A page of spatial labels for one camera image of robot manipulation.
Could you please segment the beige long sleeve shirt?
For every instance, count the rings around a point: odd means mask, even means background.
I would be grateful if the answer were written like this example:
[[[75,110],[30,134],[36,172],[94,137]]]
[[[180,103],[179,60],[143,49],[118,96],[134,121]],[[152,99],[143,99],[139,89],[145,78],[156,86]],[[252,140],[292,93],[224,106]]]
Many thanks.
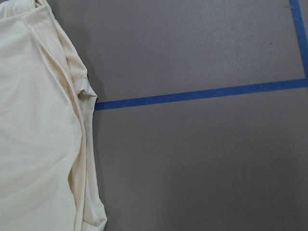
[[[0,228],[102,231],[97,96],[45,0],[0,5]]]

